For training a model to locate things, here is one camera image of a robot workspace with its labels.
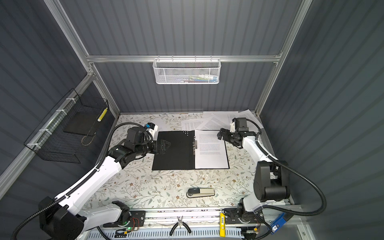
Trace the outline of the black file folder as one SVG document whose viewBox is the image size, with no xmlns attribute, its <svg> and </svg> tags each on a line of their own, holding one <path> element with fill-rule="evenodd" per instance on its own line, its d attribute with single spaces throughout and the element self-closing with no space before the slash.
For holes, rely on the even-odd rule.
<svg viewBox="0 0 384 240">
<path fill-rule="evenodd" d="M 158 140 L 166 140 L 171 146 L 164 155 L 155 155 L 153 171 L 203 170 L 195 169 L 195 131 L 159 132 Z"/>
</svg>

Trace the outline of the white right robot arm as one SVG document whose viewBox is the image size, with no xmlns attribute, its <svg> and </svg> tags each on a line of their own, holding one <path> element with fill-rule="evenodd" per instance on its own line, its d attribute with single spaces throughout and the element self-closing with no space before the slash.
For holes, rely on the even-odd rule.
<svg viewBox="0 0 384 240">
<path fill-rule="evenodd" d="M 235 216 L 242 219 L 246 214 L 258 213 L 271 209 L 283 213 L 284 216 L 311 217 L 323 213 L 327 208 L 327 199 L 322 190 L 308 177 L 291 168 L 287 162 L 273 156 L 259 141 L 261 128 L 247 118 L 234 118 L 231 128 L 221 128 L 217 137 L 232 144 L 238 149 L 244 149 L 256 163 L 254 177 L 254 192 L 240 200 Z M 309 212 L 298 212 L 272 205 L 288 199 L 291 195 L 290 174 L 293 174 L 309 184 L 319 195 L 321 205 Z"/>
</svg>

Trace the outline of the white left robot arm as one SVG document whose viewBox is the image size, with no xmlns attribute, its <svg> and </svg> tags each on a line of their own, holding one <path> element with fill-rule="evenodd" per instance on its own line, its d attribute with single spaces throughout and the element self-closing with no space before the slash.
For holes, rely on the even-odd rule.
<svg viewBox="0 0 384 240">
<path fill-rule="evenodd" d="M 129 225 L 132 222 L 130 208 L 121 201 L 113 201 L 106 207 L 88 213 L 82 210 L 88 199 L 129 163 L 140 160 L 147 154 L 166 152 L 165 145 L 154 140 L 157 125 L 128 124 L 131 128 L 128 129 L 125 140 L 110 150 L 105 150 L 99 163 L 74 185 L 53 199 L 46 197 L 42 200 L 39 210 L 16 227 L 11 239 L 17 239 L 21 229 L 35 218 L 39 218 L 41 230 L 53 240 L 75 240 L 83 232 L 109 223 L 122 228 Z"/>
</svg>

